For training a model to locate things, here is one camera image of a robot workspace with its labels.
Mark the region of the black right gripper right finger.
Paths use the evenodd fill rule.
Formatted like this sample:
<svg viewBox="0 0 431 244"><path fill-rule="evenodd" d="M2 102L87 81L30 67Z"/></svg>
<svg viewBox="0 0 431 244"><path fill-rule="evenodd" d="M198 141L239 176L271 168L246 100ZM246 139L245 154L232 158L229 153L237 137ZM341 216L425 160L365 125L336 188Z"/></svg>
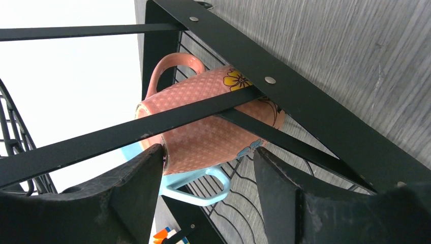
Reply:
<svg viewBox="0 0 431 244"><path fill-rule="evenodd" d="M263 147L254 171L269 243L430 243L430 184L366 195L324 182Z"/></svg>

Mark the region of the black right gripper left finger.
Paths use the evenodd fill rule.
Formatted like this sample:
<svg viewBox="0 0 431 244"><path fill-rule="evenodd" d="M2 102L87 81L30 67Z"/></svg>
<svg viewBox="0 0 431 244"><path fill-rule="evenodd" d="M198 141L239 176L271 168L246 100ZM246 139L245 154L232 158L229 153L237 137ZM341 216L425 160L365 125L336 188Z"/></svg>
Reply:
<svg viewBox="0 0 431 244"><path fill-rule="evenodd" d="M148 243L163 171L155 144L60 194L1 194L1 243Z"/></svg>

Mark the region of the black wire dish rack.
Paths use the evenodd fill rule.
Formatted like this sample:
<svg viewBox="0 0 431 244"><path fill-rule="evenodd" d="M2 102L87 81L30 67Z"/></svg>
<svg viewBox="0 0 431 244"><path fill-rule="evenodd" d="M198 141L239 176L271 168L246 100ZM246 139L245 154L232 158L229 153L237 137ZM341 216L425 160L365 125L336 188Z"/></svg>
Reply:
<svg viewBox="0 0 431 244"><path fill-rule="evenodd" d="M375 195L430 184L430 1L147 1L145 23L7 28L1 41L144 34L150 70L185 37L253 88L1 160L1 187L217 116Z"/></svg>

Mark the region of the salmon pink mug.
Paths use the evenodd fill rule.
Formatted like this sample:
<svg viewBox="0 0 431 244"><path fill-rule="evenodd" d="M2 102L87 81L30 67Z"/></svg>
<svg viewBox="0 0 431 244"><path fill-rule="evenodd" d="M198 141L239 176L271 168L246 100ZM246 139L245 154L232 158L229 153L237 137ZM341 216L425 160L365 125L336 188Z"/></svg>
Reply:
<svg viewBox="0 0 431 244"><path fill-rule="evenodd" d="M157 91L159 78L174 66L191 68L195 75ZM172 53L156 65L145 99L137 105L135 118L174 109L190 103L251 86L251 82L232 66L206 70L197 57ZM266 140L217 116L209 116L140 141L142 149L153 144L165 150L164 174L184 173L215 166L252 153Z"/></svg>

